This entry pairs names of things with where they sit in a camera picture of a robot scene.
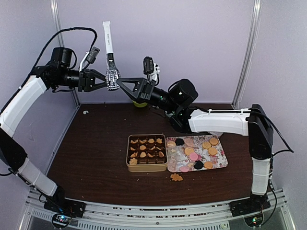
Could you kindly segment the metal serving tongs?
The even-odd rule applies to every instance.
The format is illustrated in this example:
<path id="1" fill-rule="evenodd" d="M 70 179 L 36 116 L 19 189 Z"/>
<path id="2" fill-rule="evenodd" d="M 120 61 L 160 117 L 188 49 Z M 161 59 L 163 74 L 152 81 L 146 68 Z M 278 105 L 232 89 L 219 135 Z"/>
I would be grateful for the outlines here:
<path id="1" fill-rule="evenodd" d="M 105 47 L 106 47 L 106 87 L 109 91 L 115 91 L 120 88 L 117 80 L 121 77 L 120 72 L 115 64 L 112 36 L 111 36 L 111 22 L 103 21 L 103 29 L 105 36 Z"/>

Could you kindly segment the gold cookie tin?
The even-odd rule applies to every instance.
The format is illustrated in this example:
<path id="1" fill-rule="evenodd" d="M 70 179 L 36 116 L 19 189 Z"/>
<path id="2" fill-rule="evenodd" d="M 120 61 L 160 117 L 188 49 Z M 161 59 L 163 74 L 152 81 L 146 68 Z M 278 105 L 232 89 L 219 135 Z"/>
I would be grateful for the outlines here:
<path id="1" fill-rule="evenodd" d="M 139 139 L 138 145 L 131 145 Z M 149 173 L 167 170 L 166 138 L 163 134 L 130 135 L 127 144 L 126 165 L 129 172 Z"/>

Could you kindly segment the pink round cookie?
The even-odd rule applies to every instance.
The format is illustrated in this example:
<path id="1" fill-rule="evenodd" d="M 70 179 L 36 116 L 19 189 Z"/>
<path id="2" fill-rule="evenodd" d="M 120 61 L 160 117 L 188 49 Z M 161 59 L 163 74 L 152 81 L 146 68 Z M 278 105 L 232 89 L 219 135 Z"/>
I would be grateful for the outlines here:
<path id="1" fill-rule="evenodd" d="M 191 161 L 197 161 L 198 160 L 198 155 L 195 152 L 192 152 L 189 155 L 189 158 L 190 158 Z"/>

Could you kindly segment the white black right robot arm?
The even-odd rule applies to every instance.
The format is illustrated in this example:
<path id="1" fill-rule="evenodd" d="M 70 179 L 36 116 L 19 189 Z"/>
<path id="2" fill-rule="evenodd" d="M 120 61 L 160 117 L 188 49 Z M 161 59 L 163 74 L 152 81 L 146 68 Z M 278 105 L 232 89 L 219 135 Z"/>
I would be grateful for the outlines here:
<path id="1" fill-rule="evenodd" d="M 253 163 L 253 178 L 249 198 L 230 203 L 232 216 L 261 212 L 269 208 L 267 189 L 273 171 L 273 135 L 277 133 L 293 152 L 276 125 L 266 116 L 259 104 L 240 110 L 212 110 L 192 106 L 198 97 L 196 88 L 188 79 L 173 83 L 167 91 L 159 89 L 155 81 L 145 78 L 120 78 L 117 84 L 132 100 L 148 103 L 164 110 L 171 126 L 181 133 L 221 132 L 248 137 L 249 153 Z"/>

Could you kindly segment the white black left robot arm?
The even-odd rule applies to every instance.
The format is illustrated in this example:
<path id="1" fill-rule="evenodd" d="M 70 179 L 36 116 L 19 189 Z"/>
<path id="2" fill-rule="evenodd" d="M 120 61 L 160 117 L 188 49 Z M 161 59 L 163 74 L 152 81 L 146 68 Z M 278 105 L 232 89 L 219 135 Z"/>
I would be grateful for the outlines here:
<path id="1" fill-rule="evenodd" d="M 99 48 L 91 44 L 79 68 L 71 64 L 75 52 L 70 48 L 56 47 L 50 61 L 40 66 L 34 64 L 30 73 L 0 111 L 0 159 L 9 167 L 9 174 L 20 177 L 30 187 L 36 188 L 59 213 L 69 209 L 64 189 L 44 175 L 28 158 L 24 148 L 13 136 L 36 100 L 47 90 L 59 92 L 60 86 L 69 91 L 91 92 L 104 88 L 106 78 L 96 70 L 88 69 L 96 60 Z"/>

